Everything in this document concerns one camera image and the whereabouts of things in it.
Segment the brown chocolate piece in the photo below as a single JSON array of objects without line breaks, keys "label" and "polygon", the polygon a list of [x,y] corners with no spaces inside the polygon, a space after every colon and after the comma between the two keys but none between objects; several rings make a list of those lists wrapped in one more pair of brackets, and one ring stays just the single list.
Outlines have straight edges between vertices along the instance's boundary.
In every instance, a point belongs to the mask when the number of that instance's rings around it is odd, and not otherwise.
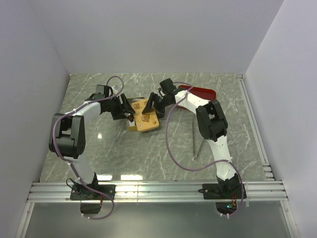
[{"label": "brown chocolate piece", "polygon": [[128,119],[130,122],[133,122],[133,121],[134,121],[134,118],[133,118],[132,115],[127,116],[127,119]]}]

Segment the silver tin lid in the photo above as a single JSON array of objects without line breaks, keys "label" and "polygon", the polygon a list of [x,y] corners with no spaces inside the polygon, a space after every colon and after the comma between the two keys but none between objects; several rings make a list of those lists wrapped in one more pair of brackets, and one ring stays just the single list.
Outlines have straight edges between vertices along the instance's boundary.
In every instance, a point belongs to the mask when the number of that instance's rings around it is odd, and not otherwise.
[{"label": "silver tin lid", "polygon": [[159,127],[159,119],[154,109],[150,109],[149,113],[142,113],[147,102],[148,99],[142,99],[137,102],[133,102],[131,105],[135,111],[134,122],[139,132],[145,132]]}]

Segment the silver metal tweezers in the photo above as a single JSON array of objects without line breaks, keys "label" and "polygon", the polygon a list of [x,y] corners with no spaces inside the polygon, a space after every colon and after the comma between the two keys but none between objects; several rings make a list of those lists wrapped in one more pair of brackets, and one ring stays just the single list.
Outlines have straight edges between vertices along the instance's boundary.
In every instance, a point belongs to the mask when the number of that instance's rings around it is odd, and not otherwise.
[{"label": "silver metal tweezers", "polygon": [[202,150],[202,146],[204,144],[204,139],[202,139],[199,148],[197,148],[196,142],[197,142],[197,135],[195,134],[195,123],[194,120],[192,120],[192,144],[193,144],[193,148],[192,148],[192,153],[193,153],[193,160],[196,160],[198,158],[198,156],[201,153]]}]

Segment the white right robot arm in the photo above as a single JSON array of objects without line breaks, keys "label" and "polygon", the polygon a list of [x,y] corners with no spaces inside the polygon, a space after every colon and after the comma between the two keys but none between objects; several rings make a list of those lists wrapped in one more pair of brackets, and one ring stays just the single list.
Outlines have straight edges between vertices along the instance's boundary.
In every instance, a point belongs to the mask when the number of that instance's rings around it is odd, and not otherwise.
[{"label": "white right robot arm", "polygon": [[224,198],[232,197],[238,192],[244,193],[244,185],[241,175],[232,163],[227,143],[228,122],[218,100],[208,101],[200,98],[193,93],[190,88],[177,88],[175,82],[170,78],[163,80],[160,84],[159,91],[163,93],[154,99],[153,107],[160,115],[164,115],[165,108],[173,105],[167,116],[169,123],[171,113],[177,106],[181,106],[194,115],[196,115],[198,128],[201,136],[209,144],[214,161],[201,168],[191,169],[182,166],[174,158],[168,142],[168,124],[165,127],[165,144],[167,152],[175,165],[183,170],[197,172],[204,170],[212,165],[216,165],[216,178],[218,188],[216,194]]}]

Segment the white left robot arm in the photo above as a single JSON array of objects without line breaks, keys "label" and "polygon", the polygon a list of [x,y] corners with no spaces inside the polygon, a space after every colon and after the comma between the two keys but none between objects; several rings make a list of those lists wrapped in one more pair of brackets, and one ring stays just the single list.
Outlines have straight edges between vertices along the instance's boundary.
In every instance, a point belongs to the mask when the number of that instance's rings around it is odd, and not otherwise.
[{"label": "white left robot arm", "polygon": [[114,94],[107,85],[97,85],[96,92],[85,102],[65,114],[54,114],[50,134],[49,150],[65,161],[75,175],[73,192],[88,200],[95,199],[102,192],[97,175],[84,156],[86,147],[85,125],[94,117],[109,112],[114,120],[132,121],[136,107],[126,96]]}]

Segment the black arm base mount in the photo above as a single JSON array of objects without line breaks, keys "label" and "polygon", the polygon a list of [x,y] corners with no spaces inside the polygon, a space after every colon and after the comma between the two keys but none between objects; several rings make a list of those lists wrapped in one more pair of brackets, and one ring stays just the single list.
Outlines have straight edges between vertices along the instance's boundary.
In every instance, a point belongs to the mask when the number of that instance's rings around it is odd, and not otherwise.
[{"label": "black arm base mount", "polygon": [[204,183],[202,188],[198,190],[203,195],[204,200],[225,200],[242,197],[247,198],[245,188],[241,184],[237,185],[224,185],[220,183]]}]

